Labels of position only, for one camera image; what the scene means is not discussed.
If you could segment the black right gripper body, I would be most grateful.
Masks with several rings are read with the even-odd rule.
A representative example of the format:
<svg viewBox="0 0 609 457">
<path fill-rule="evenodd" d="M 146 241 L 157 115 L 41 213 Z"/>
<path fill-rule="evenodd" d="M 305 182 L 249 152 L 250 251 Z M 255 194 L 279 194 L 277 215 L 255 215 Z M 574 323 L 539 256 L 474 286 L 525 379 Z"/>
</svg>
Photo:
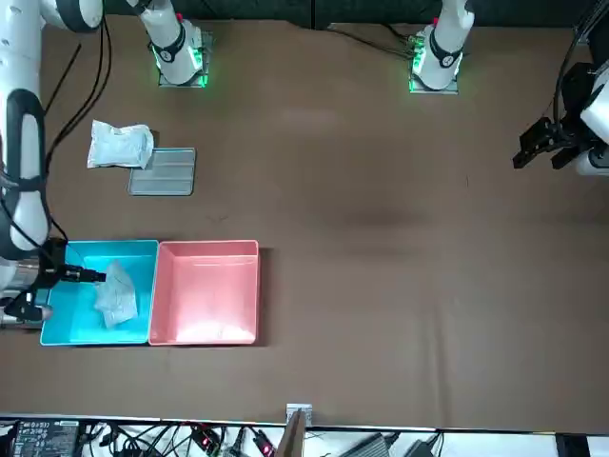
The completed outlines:
<svg viewBox="0 0 609 457">
<path fill-rule="evenodd" d="M 33 288 L 53 288 L 61 279 L 64 270 L 68 242 L 64 239 L 48 239 L 38 249 L 38 273 Z"/>
</svg>

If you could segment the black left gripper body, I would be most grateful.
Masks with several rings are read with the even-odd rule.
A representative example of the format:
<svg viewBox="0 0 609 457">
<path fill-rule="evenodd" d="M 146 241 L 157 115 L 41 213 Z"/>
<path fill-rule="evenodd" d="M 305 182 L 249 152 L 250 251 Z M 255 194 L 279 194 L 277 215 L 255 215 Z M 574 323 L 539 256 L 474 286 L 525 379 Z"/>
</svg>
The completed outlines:
<svg viewBox="0 0 609 457">
<path fill-rule="evenodd" d="M 591 63 L 577 62 L 562 77 L 553 100 L 553 149 L 588 147 L 598 137 L 581 120 L 595 82 Z"/>
</svg>

